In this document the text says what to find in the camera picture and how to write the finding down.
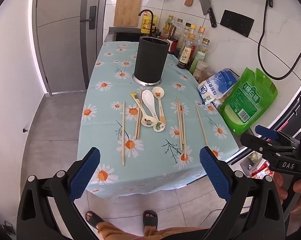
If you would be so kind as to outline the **person's right hand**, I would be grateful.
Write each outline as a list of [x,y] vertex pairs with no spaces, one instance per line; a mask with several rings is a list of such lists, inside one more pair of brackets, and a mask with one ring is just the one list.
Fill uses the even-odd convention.
[[[273,178],[274,178],[274,181],[275,181],[276,188],[278,190],[280,200],[284,201],[287,198],[288,193],[283,188],[283,183],[284,183],[283,175],[278,173],[278,172],[275,172]],[[294,183],[293,191],[295,193],[300,193],[301,194],[301,179]],[[301,208],[301,195],[300,195],[300,198],[299,198],[299,200],[298,200],[298,202],[295,206],[295,209],[299,209],[299,208]]]

